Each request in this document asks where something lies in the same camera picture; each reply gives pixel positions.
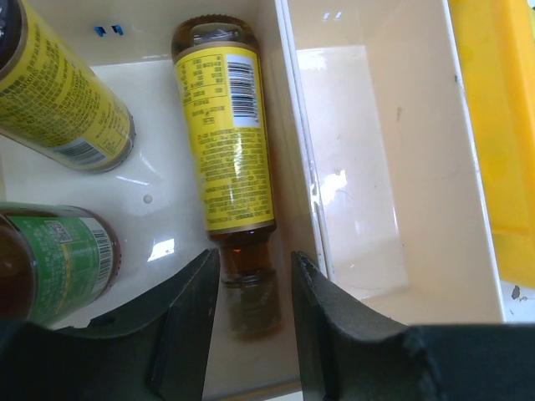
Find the green-label sauce bottle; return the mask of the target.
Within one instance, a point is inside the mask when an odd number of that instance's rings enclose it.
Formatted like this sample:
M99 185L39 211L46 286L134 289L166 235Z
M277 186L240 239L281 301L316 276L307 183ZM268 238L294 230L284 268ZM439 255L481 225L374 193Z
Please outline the green-label sauce bottle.
M1 316L49 326L114 283L121 262L112 226L93 211L1 204Z

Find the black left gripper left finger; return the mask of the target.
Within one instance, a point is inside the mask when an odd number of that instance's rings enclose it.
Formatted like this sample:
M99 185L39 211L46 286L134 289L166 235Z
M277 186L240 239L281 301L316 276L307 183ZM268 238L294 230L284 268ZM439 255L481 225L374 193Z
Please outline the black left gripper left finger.
M220 274L205 250L84 328L1 322L3 400L199 400Z

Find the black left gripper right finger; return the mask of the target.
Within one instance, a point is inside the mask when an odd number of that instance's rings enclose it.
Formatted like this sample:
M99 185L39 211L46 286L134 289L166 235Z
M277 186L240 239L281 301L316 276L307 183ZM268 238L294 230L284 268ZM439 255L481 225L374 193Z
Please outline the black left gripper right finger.
M406 326L292 262L298 363L307 400L531 400L531 324Z

